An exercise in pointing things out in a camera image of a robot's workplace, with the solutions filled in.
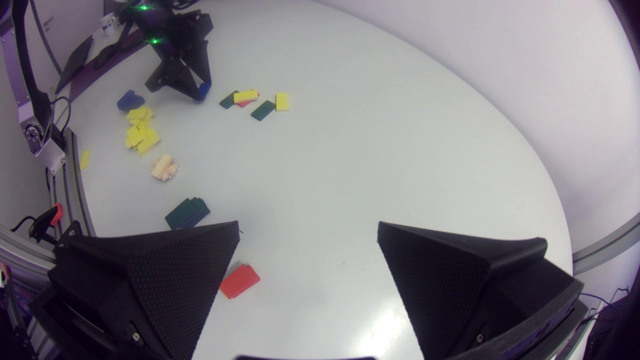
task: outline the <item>yellow block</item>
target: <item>yellow block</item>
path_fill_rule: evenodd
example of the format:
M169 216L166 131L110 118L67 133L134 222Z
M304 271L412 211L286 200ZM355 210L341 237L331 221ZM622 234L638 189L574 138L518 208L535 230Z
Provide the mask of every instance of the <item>yellow block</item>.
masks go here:
M84 170L87 165L89 165L89 150L85 150L82 153L82 158L80 159L80 170Z
M149 123L151 123L151 118L149 118L148 120L140 120L140 123L138 124L138 129L140 129L140 131L146 129L149 127Z
M127 137L131 141L131 146L136 146L144 138L144 132L140 131L136 126L132 126L127 130Z
M127 119L128 120L144 119L148 111L149 111L149 108L146 106L140 106L137 109L129 110L129 113L127 114Z
M145 121L150 122L153 116L154 116L154 112L151 111L150 108L147 108L147 113L145 114Z
M146 137L138 144L137 148L140 156L146 154L149 149L160 141L160 136L158 136L158 133L152 128L148 127L144 129L144 132Z
M243 101L254 101L258 99L258 92L255 90L241 91L234 94L234 103Z
M169 168L169 165L171 165L172 161L173 156L167 154L162 155L160 160L158 160L158 164L156 164L156 167L154 167L154 170L151 171L151 176L156 179L162 180L164 173L166 172L167 168Z
M276 93L276 111L289 111L289 93Z

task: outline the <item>white cup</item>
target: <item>white cup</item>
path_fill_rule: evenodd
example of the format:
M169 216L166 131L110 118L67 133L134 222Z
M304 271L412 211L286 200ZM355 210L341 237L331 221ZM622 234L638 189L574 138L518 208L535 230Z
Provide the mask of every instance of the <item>white cup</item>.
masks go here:
M113 15L113 13L105 15L102 19L100 19L100 26L102 26L105 37L110 37L111 35L115 34L116 28L118 27L118 22L116 21L115 15Z

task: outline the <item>black cable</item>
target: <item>black cable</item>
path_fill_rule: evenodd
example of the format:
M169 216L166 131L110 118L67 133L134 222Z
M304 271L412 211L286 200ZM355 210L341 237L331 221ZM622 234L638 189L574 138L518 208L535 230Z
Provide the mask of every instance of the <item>black cable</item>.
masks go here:
M44 176L47 179L47 190L51 193L51 187L49 186L49 169L44 168Z
M69 120L71 119L71 101L69 101L69 98L68 98L68 97L66 97L66 96L59 96L59 97L57 97L55 100L53 100L53 101L51 102L51 104L53 105L53 104L55 104L56 102L58 102L58 101L60 101L60 100L64 100L64 101L66 101L66 102L67 102L67 107L66 107L64 110L62 110L62 114L64 114L64 113L65 113L65 110L67 110L67 109L68 109L68 112L67 112L67 121L65 121L65 125L62 127L62 129L60 129L60 132L62 133L62 132L64 132L64 130L67 128L67 125L69 125Z
M16 231L17 229L20 229L20 226L22 226L22 225L24 224L24 222L25 222L25 221L27 221L27 220L29 220L29 219L31 219L31 220L33 220L33 221L35 221L35 220L36 220L36 218L35 218L35 217L24 217L22 220L20 220L20 222L18 223L18 225L16 225L13 229L11 229L11 232L12 232L12 233L15 233L15 231Z
M605 299L603 299L603 298L601 298L601 297L599 297L599 296L592 295L592 294L587 294L587 293L580 293L580 295L584 295L584 296L589 296L589 297L594 297L594 298L596 298L596 299L600 299L600 300L604 301L604 303L605 303L605 304L607 304L607 305L609 305L609 306L613 307L614 309L622 310L622 309L620 309L618 306L615 306L615 305L611 304L610 302L606 301Z
M64 109L62 109L62 113L60 113L60 116L56 119L56 121L53 123L54 125L58 125L58 121L60 121L60 119L62 119L62 115L65 114L65 111L69 109L69 105L65 106Z
M42 25L40 23L40 18L38 17L36 4L33 2L33 0L30 0L29 2L31 3L31 11L33 12L33 18L36 20L36 27L38 28L38 32L40 33L40 37L42 38L42 43L44 44L44 48L47 50L47 53L49 54L49 58L51 59L53 66L56 68L58 75L62 75L62 69L60 68L60 65L58 65L58 62L56 61L56 57L53 56L53 51L51 51L51 48L49 47L49 43L47 42L47 38L44 36L44 31L42 31Z
M609 302L613 303L613 299L616 298L616 294L618 293L618 291L626 291L627 292L627 296L629 296L629 287L628 286L627 286L626 289L617 288L616 291L614 291L613 296L611 297L611 300L609 300Z

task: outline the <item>white table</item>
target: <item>white table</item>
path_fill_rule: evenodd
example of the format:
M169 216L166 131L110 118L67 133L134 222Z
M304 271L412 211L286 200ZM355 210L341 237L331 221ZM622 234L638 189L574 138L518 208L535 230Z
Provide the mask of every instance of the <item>white table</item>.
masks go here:
M194 359L422 359L376 243L378 221L491 238L548 240L547 258L571 273L556 190L522 135L452 72L399 39L320 4L202 2L214 80L202 104L144 86L159 58L146 47L72 104L79 150L91 150L84 189L99 236L168 230L186 197L239 220L233 270L261 282L219 293ZM258 102L223 109L233 90ZM124 146L116 108L128 90L156 113L161 142L144 158ZM250 113L276 92L291 111ZM180 163L162 183L150 172Z

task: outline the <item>red block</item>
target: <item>red block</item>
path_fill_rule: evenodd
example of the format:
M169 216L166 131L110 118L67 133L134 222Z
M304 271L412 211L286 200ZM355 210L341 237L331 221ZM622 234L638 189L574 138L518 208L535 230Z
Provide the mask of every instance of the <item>red block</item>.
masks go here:
M258 274L248 265L240 265L220 284L220 290L228 299L233 299L260 281Z
M247 101L242 101L237 103L236 105L240 106L241 108L244 108L245 106L249 105L250 102L253 102L255 100L247 100Z

